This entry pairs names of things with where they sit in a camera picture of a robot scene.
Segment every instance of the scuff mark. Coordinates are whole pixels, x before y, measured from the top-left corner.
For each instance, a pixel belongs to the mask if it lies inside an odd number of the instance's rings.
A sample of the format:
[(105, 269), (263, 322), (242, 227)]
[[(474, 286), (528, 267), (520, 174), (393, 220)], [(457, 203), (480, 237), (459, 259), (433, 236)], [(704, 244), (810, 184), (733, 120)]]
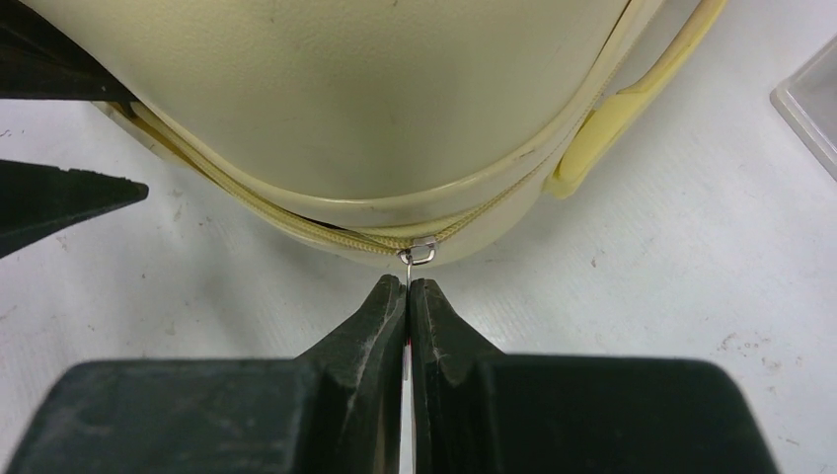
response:
[(738, 337), (737, 333), (729, 333), (729, 336), (726, 336), (725, 338), (723, 338), (723, 341), (721, 341), (720, 348), (723, 351), (729, 351), (729, 342), (732, 341), (733, 339), (737, 338), (737, 337)]
[(778, 360), (769, 360), (766, 357), (761, 357), (761, 364), (773, 373), (777, 373), (782, 369), (781, 362)]

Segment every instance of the bag handle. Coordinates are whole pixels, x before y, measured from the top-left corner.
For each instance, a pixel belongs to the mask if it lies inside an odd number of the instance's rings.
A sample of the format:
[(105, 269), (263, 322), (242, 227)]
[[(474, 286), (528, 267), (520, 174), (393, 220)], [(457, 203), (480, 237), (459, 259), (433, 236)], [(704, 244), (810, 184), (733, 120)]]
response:
[(726, 0), (701, 0), (654, 66), (634, 85), (607, 98), (590, 113), (544, 186), (568, 198), (613, 143), (671, 81), (723, 10)]

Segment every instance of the white surface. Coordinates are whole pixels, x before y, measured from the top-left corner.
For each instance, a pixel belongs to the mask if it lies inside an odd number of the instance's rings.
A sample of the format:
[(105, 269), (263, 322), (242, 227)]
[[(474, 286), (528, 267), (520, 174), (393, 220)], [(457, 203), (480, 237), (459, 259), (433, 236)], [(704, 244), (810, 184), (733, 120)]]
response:
[[(690, 2), (670, 3), (673, 31)], [(837, 185), (768, 100), (834, 18), (830, 0), (731, 0), (576, 196), (420, 276), (506, 351), (714, 361), (785, 472), (837, 472)], [(295, 356), (379, 277), (283, 237), (90, 106), (2, 103), (0, 134), (0, 158), (152, 187), (0, 261), (3, 455), (75, 362)]]

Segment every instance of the plastic container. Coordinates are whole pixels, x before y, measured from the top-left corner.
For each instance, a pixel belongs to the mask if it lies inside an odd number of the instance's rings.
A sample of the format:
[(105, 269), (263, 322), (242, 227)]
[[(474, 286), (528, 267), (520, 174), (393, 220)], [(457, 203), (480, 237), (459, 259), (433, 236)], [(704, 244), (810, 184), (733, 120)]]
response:
[(837, 37), (782, 81), (770, 102), (837, 180)]

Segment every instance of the zipper teeth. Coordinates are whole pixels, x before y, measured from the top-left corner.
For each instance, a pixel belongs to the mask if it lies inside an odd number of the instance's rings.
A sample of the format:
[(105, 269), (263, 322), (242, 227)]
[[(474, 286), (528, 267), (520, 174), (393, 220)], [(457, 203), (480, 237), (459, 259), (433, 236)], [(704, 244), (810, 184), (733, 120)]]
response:
[[(654, 18), (656, 18), (657, 14), (659, 13), (659, 10), (660, 8), (657, 8), (654, 11), (653, 15), (651, 15), (651, 17), (648, 19), (647, 22), (649, 24), (654, 20)], [(613, 77), (622, 67), (622, 64), (631, 54), (631, 51), (634, 49), (634, 46), (637, 44), (641, 37), (642, 34), (635, 37), (634, 40), (631, 42), (631, 45), (628, 46), (628, 48), (625, 50), (625, 53), (622, 55), (622, 57), (619, 58), (619, 60), (616, 63), (616, 66), (613, 68), (613, 70), (607, 76), (605, 81), (602, 83), (602, 86), (598, 89), (598, 92), (594, 96), (594, 99), (592, 99), (590, 103), (586, 106), (586, 108), (584, 108), (584, 112), (579, 116), (579, 119), (575, 123), (573, 128), (578, 127), (578, 124), (584, 121), (584, 119), (590, 114), (590, 111), (592, 111), (593, 106), (599, 100), (607, 86), (610, 85), (610, 82), (613, 80)], [(190, 164), (194, 168), (196, 168), (201, 174), (203, 174), (207, 179), (215, 183), (218, 187), (220, 187), (230, 195), (237, 198), (256, 215), (280, 229), (289, 231), (291, 234), (298, 234), (306, 238), (310, 238), (314, 241), (320, 241), (351, 250), (360, 250), (378, 255), (397, 255), (398, 252), (404, 249), (409, 249), (413, 245), (414, 239), (412, 238), (387, 237), (363, 234), (360, 232), (345, 229), (331, 229), (317, 224), (309, 219), (306, 219), (305, 217), (294, 214), (293, 212), (285, 210), (282, 207), (276, 205), (275, 203), (270, 202), (264, 199), (263, 197), (260, 197), (259, 195), (251, 191), (249, 188), (232, 179), (227, 173), (218, 168), (214, 163), (209, 161), (201, 153), (199, 153), (197, 150), (191, 147), (191, 145), (189, 145), (185, 140), (180, 138), (179, 135), (177, 135), (173, 130), (171, 130), (151, 111), (145, 108), (145, 106), (137, 104), (134, 106), (134, 110), (136, 111), (140, 119), (144, 120), (153, 129), (157, 130), (161, 135), (170, 140), (172, 144), (175, 145), (183, 155), (186, 155), (186, 158), (188, 159)], [(473, 223), (475, 220), (480, 218), (480, 216), (482, 216), (483, 214), (485, 214), (486, 212), (503, 202), (509, 195), (519, 190), (523, 185), (525, 185), (529, 180), (531, 180), (537, 174), (537, 172), (544, 166), (547, 160), (548, 158), (542, 161), (540, 164), (538, 164), (532, 171), (530, 171), (528, 174), (526, 174), (526, 176), (518, 180), (511, 187), (506, 188), (504, 191), (502, 191), (497, 196), (493, 197), (488, 202), (485, 202), (484, 204), (475, 208), (473, 211), (468, 212), (462, 217), (462, 219), (454, 222), (453, 224), (437, 232), (434, 235), (436, 241), (438, 243), (442, 243), (446, 240), (449, 240), (450, 238), (458, 234), (462, 229), (464, 229), (465, 227)]]

